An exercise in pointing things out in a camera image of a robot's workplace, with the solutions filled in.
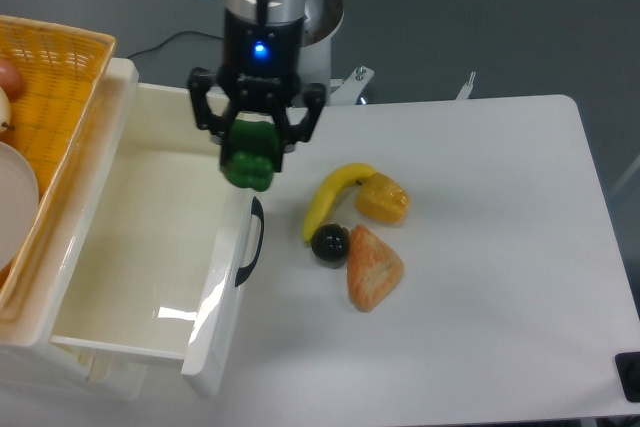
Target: white cabinet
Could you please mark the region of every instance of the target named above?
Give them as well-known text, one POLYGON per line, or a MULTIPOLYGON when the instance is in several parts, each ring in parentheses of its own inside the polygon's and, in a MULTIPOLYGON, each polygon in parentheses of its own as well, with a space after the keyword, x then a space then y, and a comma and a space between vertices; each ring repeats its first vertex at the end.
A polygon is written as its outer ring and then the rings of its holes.
POLYGON ((114 59, 96 102, 0 313, 0 380, 133 398, 160 363, 212 396, 242 297, 236 275, 259 255, 260 202, 224 180, 185 90, 137 84, 133 64, 114 59), (13 359, 22 367, 6 368, 13 359))

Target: yellow banana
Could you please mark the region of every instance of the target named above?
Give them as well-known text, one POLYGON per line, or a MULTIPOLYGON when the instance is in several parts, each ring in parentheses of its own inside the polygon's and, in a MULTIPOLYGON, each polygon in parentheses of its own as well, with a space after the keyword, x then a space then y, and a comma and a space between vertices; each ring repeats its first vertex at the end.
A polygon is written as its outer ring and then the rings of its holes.
POLYGON ((304 217, 302 239, 311 242, 311 237, 329 215, 333 201, 344 189, 368 179, 376 172, 377 170, 368 164, 354 163, 343 165, 325 177, 304 217))

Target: white plate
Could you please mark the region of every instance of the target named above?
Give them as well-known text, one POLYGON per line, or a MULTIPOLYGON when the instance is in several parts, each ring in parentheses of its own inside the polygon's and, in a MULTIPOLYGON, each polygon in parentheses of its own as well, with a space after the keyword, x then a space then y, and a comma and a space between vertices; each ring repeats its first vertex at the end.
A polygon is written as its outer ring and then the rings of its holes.
POLYGON ((38 210, 38 182, 22 154, 0 142, 0 271, 18 253, 38 210))

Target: blue led light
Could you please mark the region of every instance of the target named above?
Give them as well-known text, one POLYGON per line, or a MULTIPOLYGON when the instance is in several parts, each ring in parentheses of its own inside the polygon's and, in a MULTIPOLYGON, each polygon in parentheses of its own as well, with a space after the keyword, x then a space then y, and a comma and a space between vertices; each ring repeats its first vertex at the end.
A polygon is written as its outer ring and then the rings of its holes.
POLYGON ((253 47, 253 56, 258 60, 265 60, 269 57, 269 49, 262 42, 258 42, 253 47))

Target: gray floor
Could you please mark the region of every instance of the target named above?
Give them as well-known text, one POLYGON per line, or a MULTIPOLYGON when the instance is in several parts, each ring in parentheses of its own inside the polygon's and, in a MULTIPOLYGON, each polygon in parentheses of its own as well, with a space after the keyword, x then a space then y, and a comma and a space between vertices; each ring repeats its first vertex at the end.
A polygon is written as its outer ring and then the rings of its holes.
MULTIPOLYGON (((375 69, 373 101, 451 99, 476 70, 476 97, 575 99, 606 193, 640 153, 640 0, 345 3, 333 74, 346 76, 360 64, 375 69)), ((113 34, 118 56, 184 29, 220 34, 222 9, 223 0, 0 0, 3 14, 113 34)), ((218 42, 181 38, 136 64, 142 81, 183 86, 191 67, 215 69, 220 55, 218 42)), ((616 199, 613 219, 640 294, 637 190, 616 199)))

